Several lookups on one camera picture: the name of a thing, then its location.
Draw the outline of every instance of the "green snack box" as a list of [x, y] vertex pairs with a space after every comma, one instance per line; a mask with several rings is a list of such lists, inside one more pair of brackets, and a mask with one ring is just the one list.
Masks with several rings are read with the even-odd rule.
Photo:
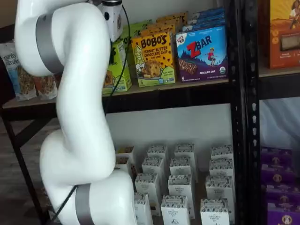
[[[110, 94], [113, 91], [113, 88], [119, 80], [125, 61], [125, 49], [123, 41], [113, 43], [112, 47], [113, 51], [115, 52], [115, 55], [113, 57], [113, 63], [109, 64], [106, 72], [106, 77], [103, 86], [103, 94]], [[131, 85], [132, 83], [130, 79], [129, 68], [126, 62], [122, 78], [115, 92], [128, 91]]]
[[[152, 20], [145, 20], [143, 22], [131, 24], [130, 25], [130, 36], [131, 37], [129, 38], [129, 40], [131, 41], [132, 37], [139, 36], [140, 31], [146, 29], [147, 25], [151, 24], [151, 23], [152, 23]], [[120, 40], [122, 40], [124, 42], [124, 47], [125, 47], [125, 52], [126, 52], [127, 45], [128, 45], [128, 26], [123, 27], [123, 32], [120, 36]], [[132, 45], [129, 45], [127, 62], [128, 62], [131, 77], [136, 78], [135, 59], [133, 56]]]

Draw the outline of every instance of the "gray metal band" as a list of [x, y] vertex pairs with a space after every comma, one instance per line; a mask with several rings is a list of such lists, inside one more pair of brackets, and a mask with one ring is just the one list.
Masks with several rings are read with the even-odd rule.
[[52, 41], [53, 12], [41, 15], [36, 24], [37, 49], [46, 68], [53, 74], [62, 72], [63, 65], [58, 58]]
[[75, 206], [80, 225], [95, 225], [90, 214], [90, 184], [78, 186]]

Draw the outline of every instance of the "snack bag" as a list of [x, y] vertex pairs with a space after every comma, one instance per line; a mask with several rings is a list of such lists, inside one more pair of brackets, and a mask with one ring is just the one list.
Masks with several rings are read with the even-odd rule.
[[21, 67], [15, 52], [15, 44], [0, 44], [0, 56], [13, 84], [16, 99], [23, 101], [36, 97], [33, 77]]

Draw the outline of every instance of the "floor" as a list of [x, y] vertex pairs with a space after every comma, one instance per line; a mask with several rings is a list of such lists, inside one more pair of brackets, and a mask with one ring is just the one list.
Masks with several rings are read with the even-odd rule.
[[[13, 128], [18, 133], [30, 121], [14, 122]], [[38, 197], [43, 201], [41, 191], [43, 184], [39, 173], [39, 149], [45, 137], [59, 128], [57, 119], [51, 120], [40, 132], [22, 147], [22, 153], [31, 175]], [[201, 174], [200, 185], [196, 185], [198, 202], [205, 197], [204, 179]], [[161, 217], [154, 217], [154, 225], [163, 225]], [[21, 169], [16, 160], [3, 121], [0, 118], [0, 224], [1, 225], [39, 225]], [[200, 219], [193, 220], [191, 225], [201, 224]]]

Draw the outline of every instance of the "cookie image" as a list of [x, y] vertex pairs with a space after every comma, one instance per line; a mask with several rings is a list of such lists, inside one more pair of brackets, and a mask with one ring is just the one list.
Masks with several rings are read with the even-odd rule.
[[160, 76], [160, 63], [155, 60], [147, 61], [145, 63], [145, 69], [151, 78]]

